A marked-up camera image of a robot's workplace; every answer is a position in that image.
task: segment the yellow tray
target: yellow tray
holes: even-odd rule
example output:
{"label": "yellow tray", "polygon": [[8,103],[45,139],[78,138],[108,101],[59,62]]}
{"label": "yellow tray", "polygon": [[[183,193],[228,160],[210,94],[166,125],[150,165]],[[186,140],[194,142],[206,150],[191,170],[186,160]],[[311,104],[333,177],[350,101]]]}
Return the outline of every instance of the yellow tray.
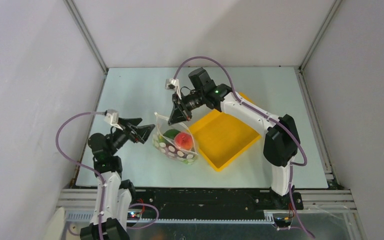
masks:
{"label": "yellow tray", "polygon": [[237,118],[212,110],[189,128],[199,144],[199,153],[220,172],[261,136]]}

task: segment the white tabletop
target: white tabletop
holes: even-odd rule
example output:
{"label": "white tabletop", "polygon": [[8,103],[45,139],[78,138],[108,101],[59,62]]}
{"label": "white tabletop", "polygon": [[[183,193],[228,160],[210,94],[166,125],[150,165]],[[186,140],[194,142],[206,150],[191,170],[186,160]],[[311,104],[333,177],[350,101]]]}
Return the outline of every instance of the white tabletop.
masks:
{"label": "white tabletop", "polygon": [[[192,87],[188,74],[195,67],[184,68],[179,76],[181,86]],[[218,67],[205,67],[216,84],[229,81]],[[308,157],[305,167],[294,167],[293,183],[297,188],[327,188],[322,160],[307,115],[305,103],[293,67],[227,67],[235,89],[246,94],[262,109],[283,116],[291,115],[298,129],[301,145]],[[172,78],[174,67],[110,68],[100,97],[98,111],[115,109],[121,118],[142,118],[140,125],[154,124],[154,112],[170,116],[172,111],[171,91],[165,90],[165,81]],[[210,110],[205,106],[192,112],[191,125]],[[102,116],[97,116],[91,134],[110,132],[110,126]],[[269,188],[271,166],[263,155],[264,140],[259,140],[240,155],[223,171],[216,172],[200,157],[194,164],[186,165],[167,158],[152,146],[126,143],[117,155],[121,158],[122,179],[130,179],[136,187],[172,188]],[[82,163],[93,166],[92,152],[84,150]],[[302,163],[300,153],[296,162]],[[77,186],[96,186],[94,173],[80,169]]]}

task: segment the wall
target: wall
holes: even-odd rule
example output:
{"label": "wall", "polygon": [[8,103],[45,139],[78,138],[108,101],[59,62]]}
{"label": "wall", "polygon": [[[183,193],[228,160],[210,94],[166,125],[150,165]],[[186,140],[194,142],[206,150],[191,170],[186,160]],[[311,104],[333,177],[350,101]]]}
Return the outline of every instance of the wall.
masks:
{"label": "wall", "polygon": [[336,174],[384,239],[384,1],[344,1],[304,73]]}
{"label": "wall", "polygon": [[[93,110],[103,74],[62,0],[0,0],[0,240],[41,239],[74,167],[58,127]],[[79,158],[90,118],[61,145]]]}
{"label": "wall", "polygon": [[109,67],[177,67],[299,65],[334,0],[75,2]]}

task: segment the polka dot bag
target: polka dot bag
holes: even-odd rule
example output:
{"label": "polka dot bag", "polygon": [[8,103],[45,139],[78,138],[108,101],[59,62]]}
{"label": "polka dot bag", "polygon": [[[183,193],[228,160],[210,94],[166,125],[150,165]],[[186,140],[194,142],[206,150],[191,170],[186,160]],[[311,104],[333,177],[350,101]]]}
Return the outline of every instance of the polka dot bag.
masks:
{"label": "polka dot bag", "polygon": [[191,165],[198,158],[198,145],[189,128],[182,122],[169,126],[169,118],[155,112],[156,131],[153,146],[169,159]]}

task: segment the green avocado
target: green avocado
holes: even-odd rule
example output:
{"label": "green avocado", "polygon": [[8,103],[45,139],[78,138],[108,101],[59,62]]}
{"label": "green avocado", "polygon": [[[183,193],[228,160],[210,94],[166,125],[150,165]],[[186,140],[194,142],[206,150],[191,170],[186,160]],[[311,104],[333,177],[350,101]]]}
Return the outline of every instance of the green avocado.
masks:
{"label": "green avocado", "polygon": [[180,131],[177,130],[177,129],[169,129],[169,130],[167,130],[167,131],[163,134],[163,136],[166,137],[166,138],[169,138],[169,139],[171,139],[171,140],[174,140],[175,137],[176,137],[176,135],[178,135],[179,133],[180,133]]}

